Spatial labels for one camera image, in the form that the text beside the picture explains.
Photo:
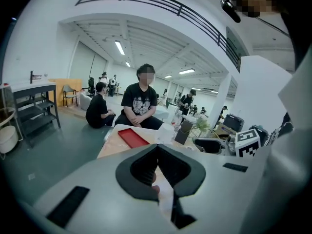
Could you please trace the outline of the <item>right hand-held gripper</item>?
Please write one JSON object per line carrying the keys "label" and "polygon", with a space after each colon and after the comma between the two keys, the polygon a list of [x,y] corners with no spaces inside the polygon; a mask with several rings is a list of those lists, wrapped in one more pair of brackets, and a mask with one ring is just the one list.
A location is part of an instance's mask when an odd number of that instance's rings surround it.
{"label": "right hand-held gripper", "polygon": [[219,138],[195,138],[194,145],[201,152],[216,155],[221,154],[227,145],[231,155],[241,158],[253,158],[261,147],[260,136],[256,129],[229,135],[226,142]]}

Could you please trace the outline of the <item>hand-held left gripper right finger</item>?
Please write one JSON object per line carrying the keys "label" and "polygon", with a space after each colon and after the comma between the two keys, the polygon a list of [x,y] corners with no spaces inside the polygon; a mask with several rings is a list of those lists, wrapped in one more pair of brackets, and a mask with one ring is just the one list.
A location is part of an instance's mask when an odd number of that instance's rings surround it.
{"label": "hand-held left gripper right finger", "polygon": [[266,227],[261,186],[270,148],[253,158],[158,146],[162,166],[173,167],[172,219],[163,234],[259,234]]}

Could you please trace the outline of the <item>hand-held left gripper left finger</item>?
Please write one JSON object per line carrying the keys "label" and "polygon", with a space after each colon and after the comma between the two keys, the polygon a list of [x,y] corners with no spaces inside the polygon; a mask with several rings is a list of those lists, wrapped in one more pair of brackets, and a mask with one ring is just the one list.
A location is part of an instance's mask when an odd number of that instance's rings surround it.
{"label": "hand-held left gripper left finger", "polygon": [[33,207],[47,216],[75,186],[89,189],[65,230],[74,234],[171,234],[177,228],[158,203],[133,198],[116,179],[116,168],[143,147],[92,160],[48,189]]}

